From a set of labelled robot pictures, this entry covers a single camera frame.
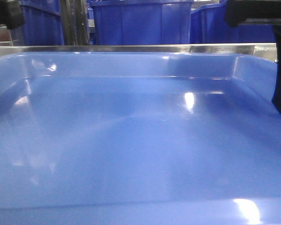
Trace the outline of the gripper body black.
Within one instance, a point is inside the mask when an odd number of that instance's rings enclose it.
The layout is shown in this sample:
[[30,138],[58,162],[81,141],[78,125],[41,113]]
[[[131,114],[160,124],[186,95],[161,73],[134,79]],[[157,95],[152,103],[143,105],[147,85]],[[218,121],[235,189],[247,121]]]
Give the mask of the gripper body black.
[[14,30],[25,24],[18,0],[0,0],[0,24],[4,24],[8,30]]
[[281,0],[228,0],[224,20],[232,28],[244,22],[281,22]]

